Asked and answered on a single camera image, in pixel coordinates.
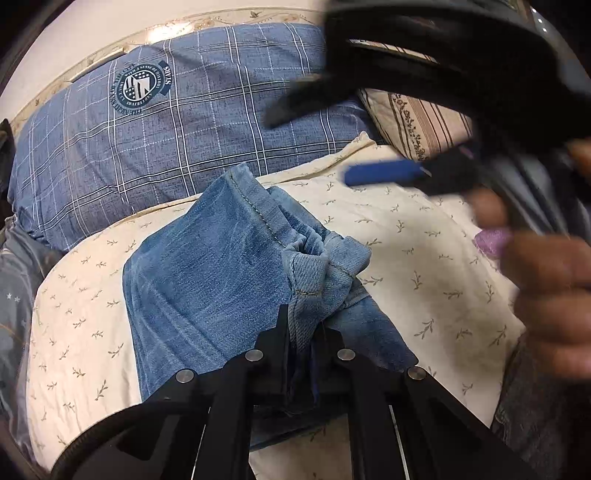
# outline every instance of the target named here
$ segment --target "mattress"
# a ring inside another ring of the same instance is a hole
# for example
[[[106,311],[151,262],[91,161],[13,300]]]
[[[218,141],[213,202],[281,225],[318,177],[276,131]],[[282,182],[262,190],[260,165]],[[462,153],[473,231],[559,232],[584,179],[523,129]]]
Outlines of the mattress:
[[[339,181],[345,164],[394,155],[362,134],[337,154],[259,181],[284,189],[329,228],[372,249],[362,284],[420,365],[490,424],[505,361],[522,332],[509,305],[513,286],[473,244],[479,229],[460,197],[429,199],[393,184],[350,189]],[[197,198],[151,207],[82,241],[41,285],[27,410],[43,467],[51,468],[84,429],[141,401],[123,267],[144,239]],[[348,456],[340,419],[319,434],[252,453],[251,464],[259,478],[321,472],[336,480],[350,475]]]

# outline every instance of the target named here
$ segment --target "screw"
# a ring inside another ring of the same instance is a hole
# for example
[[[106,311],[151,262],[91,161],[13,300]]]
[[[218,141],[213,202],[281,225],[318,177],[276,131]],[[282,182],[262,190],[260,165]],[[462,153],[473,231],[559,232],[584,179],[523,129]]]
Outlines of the screw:
[[[260,350],[254,348],[253,350],[249,350],[248,352],[246,352],[244,356],[249,362],[258,362],[260,359],[263,358],[264,355]]]
[[[408,376],[413,380],[424,380],[427,377],[427,371],[421,367],[411,367],[408,369]]]
[[[338,356],[341,360],[348,362],[355,358],[355,352],[349,348],[342,348],[338,352],[336,352],[336,356]]]
[[[181,370],[177,372],[175,376],[178,383],[189,383],[194,377],[195,374],[193,373],[193,370],[189,369]]]

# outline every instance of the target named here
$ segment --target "striped pillow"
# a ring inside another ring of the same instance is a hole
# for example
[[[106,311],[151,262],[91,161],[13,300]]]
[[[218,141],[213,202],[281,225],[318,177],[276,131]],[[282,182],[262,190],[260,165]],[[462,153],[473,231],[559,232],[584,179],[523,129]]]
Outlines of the striped pillow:
[[[358,42],[436,61],[385,43]],[[426,160],[472,135],[472,121],[466,115],[435,103],[374,89],[362,89],[359,96],[386,141],[412,160]]]

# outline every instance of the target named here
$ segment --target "denim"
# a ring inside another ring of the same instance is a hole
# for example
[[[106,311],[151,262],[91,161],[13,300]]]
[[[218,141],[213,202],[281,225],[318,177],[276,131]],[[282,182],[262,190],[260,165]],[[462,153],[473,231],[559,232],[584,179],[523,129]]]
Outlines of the denim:
[[[288,304],[290,348],[305,365],[316,326],[382,367],[417,362],[356,279],[371,250],[324,228],[241,164],[182,217],[148,237],[124,267],[123,288],[142,399],[182,368],[223,367],[275,326]]]

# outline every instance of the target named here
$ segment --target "gray blanket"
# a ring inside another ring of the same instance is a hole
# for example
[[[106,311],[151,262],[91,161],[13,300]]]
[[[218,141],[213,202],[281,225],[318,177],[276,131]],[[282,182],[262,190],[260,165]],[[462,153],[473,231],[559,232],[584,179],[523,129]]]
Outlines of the gray blanket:
[[[27,359],[33,302],[41,282],[62,257],[8,218],[0,231],[0,414],[29,460],[34,460],[26,408]]]

